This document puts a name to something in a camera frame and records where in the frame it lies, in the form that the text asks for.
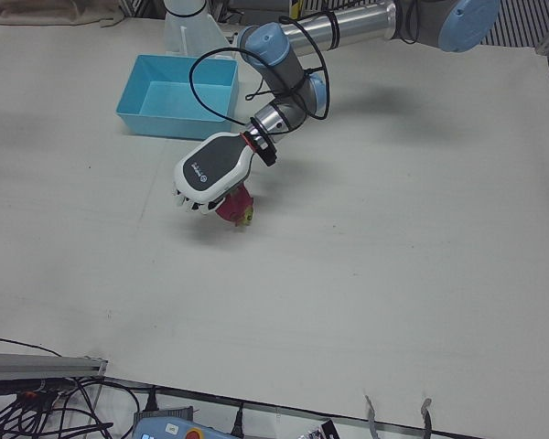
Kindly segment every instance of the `blue control panel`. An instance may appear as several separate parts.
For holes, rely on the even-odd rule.
[[[132,437],[133,439],[238,439],[173,416],[141,419]]]

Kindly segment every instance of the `table surface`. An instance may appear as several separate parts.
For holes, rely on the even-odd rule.
[[[549,437],[545,59],[328,53],[328,120],[254,162],[237,229],[174,207],[195,142],[114,113],[162,26],[0,27],[0,337],[119,378],[355,417],[367,392],[415,426],[431,397],[436,430]]]

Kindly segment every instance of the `blue joint cap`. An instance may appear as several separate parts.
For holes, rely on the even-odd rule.
[[[325,107],[326,103],[328,102],[326,84],[316,73],[311,73],[309,75],[309,81],[311,82],[311,86],[313,87],[313,91],[315,92],[316,106],[318,107],[319,111],[323,107]]]
[[[285,60],[291,50],[291,42],[278,23],[268,23],[257,28],[248,37],[244,48],[273,67]],[[256,69],[265,69],[263,63],[256,58],[244,59]]]
[[[439,33],[439,48],[465,52],[486,37],[498,17],[501,0],[459,0]]]

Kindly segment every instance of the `silver arm segment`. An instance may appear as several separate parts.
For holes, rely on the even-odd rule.
[[[275,141],[307,117],[320,118],[316,112],[323,106],[328,108],[326,85],[313,70],[303,70],[297,56],[371,38],[400,38],[463,52],[484,38],[499,7],[500,0],[383,0],[307,17],[298,22],[303,29],[288,20],[289,24],[245,28],[239,35],[239,51],[263,76],[274,99],[240,134],[215,134],[177,163],[178,202],[204,212],[216,209],[237,223],[249,218],[249,211],[252,216],[252,198],[243,181],[253,156],[272,165]]]
[[[392,0],[353,7],[334,14],[338,21],[339,46],[366,39],[391,39],[396,33],[396,4]],[[319,50],[330,50],[334,31],[328,16],[315,16],[300,20],[299,23],[318,44]],[[299,57],[315,51],[297,27],[289,24],[281,28]]]

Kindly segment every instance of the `red object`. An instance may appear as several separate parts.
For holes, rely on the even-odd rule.
[[[197,430],[189,430],[185,435],[185,439],[201,439],[201,434]]]
[[[235,222],[237,226],[246,226],[253,218],[253,203],[254,199],[244,184],[241,184],[226,195],[226,199],[216,209],[216,213],[226,221]]]

